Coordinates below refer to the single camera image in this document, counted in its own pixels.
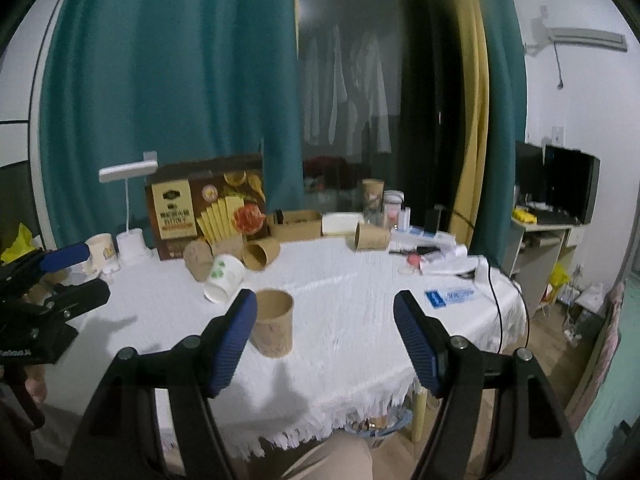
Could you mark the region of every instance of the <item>table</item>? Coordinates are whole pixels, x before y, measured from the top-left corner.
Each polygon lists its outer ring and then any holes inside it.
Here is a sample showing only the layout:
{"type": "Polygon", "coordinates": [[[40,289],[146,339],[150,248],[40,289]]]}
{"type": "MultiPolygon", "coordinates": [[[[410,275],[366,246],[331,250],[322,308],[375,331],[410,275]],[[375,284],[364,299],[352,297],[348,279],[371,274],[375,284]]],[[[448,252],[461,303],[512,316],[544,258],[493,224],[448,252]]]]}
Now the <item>table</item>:
{"type": "MultiPolygon", "coordinates": [[[[282,288],[292,294],[294,346],[282,359],[267,359],[248,344],[231,385],[211,401],[218,429],[232,456],[262,455],[263,437],[287,449],[343,427],[350,412],[385,413],[400,403],[414,370],[392,313],[393,298],[412,291],[450,334],[481,349],[497,349],[499,326],[493,299],[434,310],[424,291],[459,286],[455,276],[407,276],[404,258],[385,251],[355,253],[344,238],[283,244],[263,272],[249,272],[244,287],[282,288]]],[[[504,323],[504,344],[524,332],[524,308],[516,289],[492,274],[504,323]]],[[[47,424],[39,440],[49,449],[68,447],[75,427],[113,356],[124,346],[140,353],[171,348],[199,334],[228,305],[209,303],[182,260],[123,268],[113,276],[109,302],[73,320],[80,333],[67,353],[46,371],[47,424]]],[[[168,399],[158,390],[164,444],[174,439],[168,399]]]]}
{"type": "Polygon", "coordinates": [[[511,219],[502,267],[522,287],[522,295],[533,316],[545,295],[556,262],[570,272],[576,247],[582,242],[586,225],[527,224],[511,219]],[[525,247],[524,238],[535,233],[537,246],[525,247]]]}

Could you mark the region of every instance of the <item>blue gripper pad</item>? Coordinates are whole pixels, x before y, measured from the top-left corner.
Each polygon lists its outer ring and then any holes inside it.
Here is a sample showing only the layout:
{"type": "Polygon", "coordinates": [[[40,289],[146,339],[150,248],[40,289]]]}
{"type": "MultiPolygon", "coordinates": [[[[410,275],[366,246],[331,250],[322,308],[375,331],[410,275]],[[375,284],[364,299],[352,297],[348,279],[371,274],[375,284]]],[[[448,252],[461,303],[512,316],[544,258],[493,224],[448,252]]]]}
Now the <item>blue gripper pad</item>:
{"type": "Polygon", "coordinates": [[[74,264],[84,262],[89,257],[89,247],[85,243],[69,245],[51,253],[46,253],[40,262],[43,272],[58,272],[74,264]]]}
{"type": "Polygon", "coordinates": [[[207,385],[207,395],[216,397],[229,386],[236,372],[242,351],[254,328],[258,314],[255,293],[244,288],[240,291],[225,316],[221,319],[220,342],[213,355],[212,373],[207,385]]]}
{"type": "Polygon", "coordinates": [[[424,315],[408,290],[401,290],[394,298],[394,319],[420,384],[435,397],[443,397],[449,334],[439,320],[424,315]]]}

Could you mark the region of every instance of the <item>beige pants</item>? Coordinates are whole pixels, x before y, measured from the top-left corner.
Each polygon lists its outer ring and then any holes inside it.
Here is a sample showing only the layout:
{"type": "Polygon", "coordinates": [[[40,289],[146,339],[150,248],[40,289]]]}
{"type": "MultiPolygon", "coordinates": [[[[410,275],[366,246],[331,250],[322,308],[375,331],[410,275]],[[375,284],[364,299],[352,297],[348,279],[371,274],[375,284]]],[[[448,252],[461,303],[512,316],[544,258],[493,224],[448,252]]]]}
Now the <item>beige pants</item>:
{"type": "Polygon", "coordinates": [[[372,480],[371,467],[366,441],[336,431],[291,466],[282,480],[372,480]]]}

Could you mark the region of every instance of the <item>black cable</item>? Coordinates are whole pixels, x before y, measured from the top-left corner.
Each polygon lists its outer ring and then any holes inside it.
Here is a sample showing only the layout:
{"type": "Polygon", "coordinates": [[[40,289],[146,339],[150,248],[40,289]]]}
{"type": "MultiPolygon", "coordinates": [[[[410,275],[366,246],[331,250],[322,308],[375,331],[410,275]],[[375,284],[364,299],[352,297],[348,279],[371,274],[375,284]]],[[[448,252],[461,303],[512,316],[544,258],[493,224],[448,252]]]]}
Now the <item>black cable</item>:
{"type": "MultiPolygon", "coordinates": [[[[445,205],[442,204],[436,204],[435,208],[437,211],[448,211],[450,213],[453,213],[454,215],[458,216],[460,219],[462,219],[463,221],[466,222],[466,224],[471,227],[473,230],[476,229],[476,226],[473,225],[473,223],[471,222],[471,220],[469,220],[467,217],[465,217],[464,215],[460,214],[458,211],[456,211],[455,209],[449,208],[445,205]]],[[[516,289],[516,292],[518,293],[518,295],[520,296],[520,299],[522,300],[522,304],[524,305],[524,314],[525,317],[527,318],[527,340],[525,342],[524,348],[527,348],[529,346],[529,336],[531,335],[531,320],[529,318],[529,309],[527,308],[527,302],[524,300],[524,296],[522,295],[522,292],[520,291],[520,287],[517,285],[516,281],[511,277],[508,276],[506,272],[504,272],[501,268],[500,265],[497,264],[497,262],[494,259],[494,267],[496,269],[498,269],[498,272],[501,273],[501,275],[503,275],[504,277],[507,278],[507,280],[509,280],[511,282],[511,285],[513,285],[513,288],[516,289]]],[[[500,304],[498,304],[498,297],[495,294],[494,291],[494,284],[491,282],[491,263],[489,263],[489,286],[491,286],[491,292],[494,295],[494,300],[495,300],[495,306],[498,309],[498,319],[500,320],[500,346],[498,347],[498,354],[500,353],[500,350],[502,349],[502,313],[500,312],[500,304]]]]}
{"type": "Polygon", "coordinates": [[[589,471],[585,466],[582,466],[584,468],[584,470],[589,473],[593,478],[598,478],[598,475],[596,475],[596,473],[594,473],[593,471],[589,471]]]}
{"type": "Polygon", "coordinates": [[[471,222],[471,220],[469,220],[469,218],[467,218],[466,216],[464,216],[463,214],[459,213],[458,211],[456,211],[455,209],[449,208],[445,205],[442,204],[436,204],[433,207],[436,211],[438,211],[438,229],[440,228],[440,212],[441,211],[447,211],[449,213],[452,213],[454,215],[456,215],[458,218],[460,218],[461,220],[463,220],[469,227],[471,227],[474,231],[476,230],[476,226],[473,225],[473,223],[471,222]]]}
{"type": "Polygon", "coordinates": [[[511,285],[513,285],[513,288],[516,289],[516,292],[520,296],[520,299],[522,300],[522,304],[524,305],[524,314],[527,317],[527,341],[526,343],[524,343],[524,348],[527,348],[529,346],[529,336],[531,335],[531,319],[529,317],[529,309],[527,308],[527,302],[524,300],[524,296],[520,291],[520,287],[518,286],[518,283],[511,276],[508,276],[507,273],[504,272],[500,267],[496,267],[496,268],[500,271],[501,275],[503,275],[505,278],[507,278],[507,280],[511,282],[511,285]]]}
{"type": "Polygon", "coordinates": [[[560,68],[560,58],[558,57],[558,48],[556,47],[556,42],[553,41],[554,51],[556,53],[556,64],[558,65],[558,78],[560,82],[558,83],[558,90],[562,90],[564,88],[564,83],[562,82],[562,69],[560,68]]]}
{"type": "Polygon", "coordinates": [[[502,312],[500,312],[500,303],[498,303],[498,296],[495,295],[494,284],[491,282],[491,266],[488,266],[489,271],[487,275],[489,277],[489,286],[491,287],[491,293],[494,295],[495,307],[498,309],[498,320],[500,320],[500,344],[498,345],[498,354],[502,351],[502,312]]]}

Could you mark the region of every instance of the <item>green curtain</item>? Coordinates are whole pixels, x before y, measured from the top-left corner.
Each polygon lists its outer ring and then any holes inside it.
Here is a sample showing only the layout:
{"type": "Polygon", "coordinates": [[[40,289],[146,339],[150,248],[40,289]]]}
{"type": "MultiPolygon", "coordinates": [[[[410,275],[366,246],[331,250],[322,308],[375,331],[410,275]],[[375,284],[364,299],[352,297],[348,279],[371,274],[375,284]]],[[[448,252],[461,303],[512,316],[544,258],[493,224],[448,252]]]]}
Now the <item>green curtain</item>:
{"type": "Polygon", "coordinates": [[[489,58],[489,132],[482,195],[470,252],[484,254],[492,264],[500,265],[511,224],[515,141],[524,140],[524,50],[513,0],[480,0],[480,6],[489,58]]]}
{"type": "MultiPolygon", "coordinates": [[[[47,57],[40,149],[56,243],[123,230],[98,169],[264,153],[268,209],[303,203],[294,0],[65,0],[47,57]]],[[[133,225],[148,218],[129,183],[133,225]]]]}

